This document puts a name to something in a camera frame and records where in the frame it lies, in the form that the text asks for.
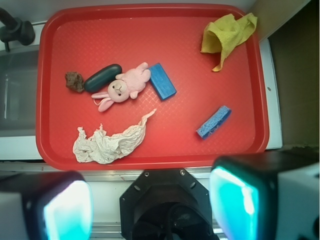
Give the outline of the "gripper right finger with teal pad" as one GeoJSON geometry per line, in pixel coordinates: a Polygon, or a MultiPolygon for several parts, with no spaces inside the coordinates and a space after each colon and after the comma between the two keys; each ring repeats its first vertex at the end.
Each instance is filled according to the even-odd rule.
{"type": "Polygon", "coordinates": [[[221,156],[209,176],[212,213],[229,240],[317,240],[319,178],[317,152],[221,156]]]}

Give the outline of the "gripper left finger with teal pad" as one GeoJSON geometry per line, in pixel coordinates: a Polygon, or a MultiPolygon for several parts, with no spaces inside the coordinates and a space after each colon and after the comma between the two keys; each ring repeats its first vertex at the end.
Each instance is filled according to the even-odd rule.
{"type": "Polygon", "coordinates": [[[76,171],[0,176],[2,240],[88,240],[93,216],[91,187],[76,171]]]}

